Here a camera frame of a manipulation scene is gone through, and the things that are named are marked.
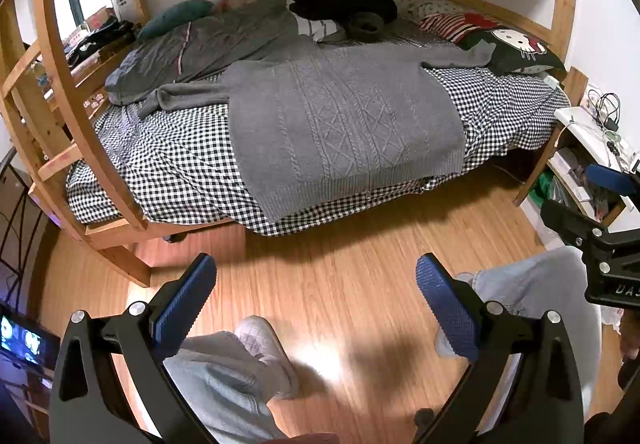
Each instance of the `hand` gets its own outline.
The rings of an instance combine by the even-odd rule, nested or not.
[[[638,357],[640,348],[640,313],[625,310],[620,321],[620,351],[629,359]]]

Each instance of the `metal screw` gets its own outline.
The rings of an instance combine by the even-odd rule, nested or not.
[[[71,322],[72,323],[79,323],[84,319],[84,310],[76,310],[72,315],[71,315]]]
[[[140,316],[146,309],[146,303],[143,301],[137,301],[132,303],[129,307],[129,314],[132,316]]]
[[[490,301],[486,304],[486,310],[489,314],[499,316],[500,314],[502,314],[502,312],[504,312],[504,307],[497,301]]]
[[[546,317],[551,321],[554,325],[562,321],[562,318],[555,310],[550,310],[546,313]]]

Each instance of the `screen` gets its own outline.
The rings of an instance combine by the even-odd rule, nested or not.
[[[2,316],[1,323],[0,345],[4,350],[25,361],[44,364],[45,345],[39,335],[9,321],[5,316]]]

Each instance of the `person's leg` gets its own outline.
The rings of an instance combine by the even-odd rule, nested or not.
[[[298,382],[266,320],[251,316],[238,325],[236,334],[188,338],[164,367],[220,444],[287,437],[266,403],[294,395]]]
[[[586,411],[598,377],[602,328],[599,307],[584,299],[587,276],[581,254],[575,247],[561,247],[457,278],[469,283],[483,301],[496,300],[512,314],[540,318],[547,310],[560,313],[574,351]],[[436,336],[436,350],[442,357],[453,355],[442,330]]]

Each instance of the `teal pillow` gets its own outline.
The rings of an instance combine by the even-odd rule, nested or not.
[[[175,29],[183,23],[197,20],[209,14],[213,8],[213,2],[209,0],[187,0],[169,7],[153,17],[138,34],[138,39],[146,41],[148,39],[162,36]]]

